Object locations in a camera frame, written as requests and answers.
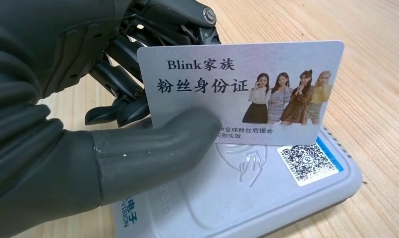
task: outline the fan id card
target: fan id card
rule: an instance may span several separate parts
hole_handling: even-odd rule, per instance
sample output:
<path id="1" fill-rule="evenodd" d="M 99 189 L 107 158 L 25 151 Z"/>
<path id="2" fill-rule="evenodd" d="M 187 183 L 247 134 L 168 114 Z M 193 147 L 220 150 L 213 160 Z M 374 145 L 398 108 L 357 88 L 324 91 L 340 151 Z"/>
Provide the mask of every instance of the fan id card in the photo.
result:
<path id="1" fill-rule="evenodd" d="M 154 127 L 192 107 L 223 124 L 216 143 L 315 143 L 341 41 L 143 47 L 138 60 Z"/>

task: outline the wood grain surface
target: wood grain surface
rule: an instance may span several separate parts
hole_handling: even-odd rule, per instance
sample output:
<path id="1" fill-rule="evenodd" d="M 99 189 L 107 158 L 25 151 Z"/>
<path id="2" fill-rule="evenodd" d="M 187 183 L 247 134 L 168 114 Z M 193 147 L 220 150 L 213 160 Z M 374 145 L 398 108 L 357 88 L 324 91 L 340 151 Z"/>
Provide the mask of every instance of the wood grain surface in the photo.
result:
<path id="1" fill-rule="evenodd" d="M 359 164 L 364 184 L 345 203 L 269 238 L 399 237 L 399 0 L 203 0 L 223 43 L 342 40 L 345 52 L 325 126 Z M 51 117 L 86 127 L 85 113 L 112 96 L 91 77 L 54 94 Z M 109 206 L 47 222 L 18 238 L 113 238 Z"/>

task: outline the robotic hand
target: robotic hand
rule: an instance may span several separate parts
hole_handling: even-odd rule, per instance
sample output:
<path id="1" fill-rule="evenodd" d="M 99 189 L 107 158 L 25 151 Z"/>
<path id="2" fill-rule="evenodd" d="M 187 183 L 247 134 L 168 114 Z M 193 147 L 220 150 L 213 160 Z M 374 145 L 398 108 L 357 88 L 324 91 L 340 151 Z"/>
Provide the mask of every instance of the robotic hand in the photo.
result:
<path id="1" fill-rule="evenodd" d="M 219 44 L 215 23 L 194 0 L 0 1 L 0 238 L 193 168 L 221 128 L 204 109 L 157 129 L 67 131 L 36 103 L 89 73 L 116 99 L 90 110 L 86 124 L 139 121 L 149 109 L 134 80 L 142 82 L 137 49 Z"/>

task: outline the white card reader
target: white card reader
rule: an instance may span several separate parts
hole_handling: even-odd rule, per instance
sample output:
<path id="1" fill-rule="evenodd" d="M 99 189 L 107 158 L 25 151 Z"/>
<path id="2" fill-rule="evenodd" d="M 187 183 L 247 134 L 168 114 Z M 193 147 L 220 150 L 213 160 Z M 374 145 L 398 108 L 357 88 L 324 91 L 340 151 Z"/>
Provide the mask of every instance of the white card reader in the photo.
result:
<path id="1" fill-rule="evenodd" d="M 311 146 L 215 144 L 191 172 L 113 204 L 116 238 L 257 238 L 353 196 L 359 167 L 325 128 Z"/>

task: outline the photo of women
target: photo of women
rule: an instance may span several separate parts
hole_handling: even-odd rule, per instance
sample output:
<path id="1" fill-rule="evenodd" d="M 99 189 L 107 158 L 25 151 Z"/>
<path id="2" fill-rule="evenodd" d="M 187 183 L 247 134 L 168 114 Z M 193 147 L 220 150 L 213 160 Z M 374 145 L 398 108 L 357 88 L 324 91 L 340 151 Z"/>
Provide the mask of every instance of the photo of women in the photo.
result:
<path id="1" fill-rule="evenodd" d="M 266 124 L 268 121 L 267 103 L 270 96 L 269 76 L 266 73 L 261 73 L 256 79 L 255 86 L 249 90 L 249 101 L 252 104 L 244 114 L 242 122 Z"/>
<path id="2" fill-rule="evenodd" d="M 288 74 L 280 73 L 275 86 L 271 89 L 271 97 L 268 102 L 268 124 L 280 121 L 285 105 L 290 102 L 292 88 L 289 86 Z"/>
<path id="3" fill-rule="evenodd" d="M 328 85 L 330 77 L 330 71 L 323 71 L 319 75 L 315 86 L 313 86 L 312 99 L 309 101 L 307 107 L 307 118 L 311 119 L 313 124 L 319 124 L 320 109 L 322 104 L 329 99 L 331 94 L 332 85 Z"/>
<path id="4" fill-rule="evenodd" d="M 312 98 L 312 70 L 300 75 L 300 83 L 292 92 L 290 103 L 281 115 L 281 125 L 307 124 L 307 105 Z"/>

